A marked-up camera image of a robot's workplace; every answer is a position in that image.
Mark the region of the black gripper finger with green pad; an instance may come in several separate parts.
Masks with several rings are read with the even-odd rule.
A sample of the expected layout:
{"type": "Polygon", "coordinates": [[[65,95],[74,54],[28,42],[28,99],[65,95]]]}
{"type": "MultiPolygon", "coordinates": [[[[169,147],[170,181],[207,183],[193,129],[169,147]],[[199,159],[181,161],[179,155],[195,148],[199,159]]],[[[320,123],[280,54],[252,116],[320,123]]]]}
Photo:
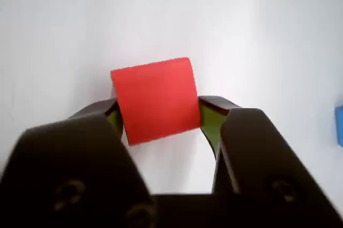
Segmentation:
{"type": "Polygon", "coordinates": [[[155,227],[116,100],[27,129],[1,176],[1,227],[155,227]]]}
{"type": "Polygon", "coordinates": [[[212,192],[228,220],[249,227],[342,227],[342,218],[260,109],[219,96],[198,99],[202,132],[216,159],[212,192]]]}

